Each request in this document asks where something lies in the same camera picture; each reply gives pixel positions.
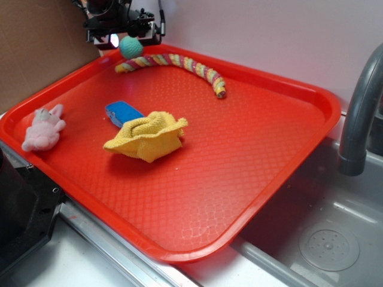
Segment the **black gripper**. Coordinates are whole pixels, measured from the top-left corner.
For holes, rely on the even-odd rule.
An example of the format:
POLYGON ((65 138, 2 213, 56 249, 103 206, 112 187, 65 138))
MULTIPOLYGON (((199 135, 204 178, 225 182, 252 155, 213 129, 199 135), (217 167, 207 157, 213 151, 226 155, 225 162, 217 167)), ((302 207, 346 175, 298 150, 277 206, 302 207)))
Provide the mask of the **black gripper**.
POLYGON ((83 23, 86 41, 99 50, 115 50, 119 46, 119 34, 137 38, 142 45, 159 45, 162 42, 162 26, 156 25, 153 13, 131 9, 131 1, 83 1, 83 23))

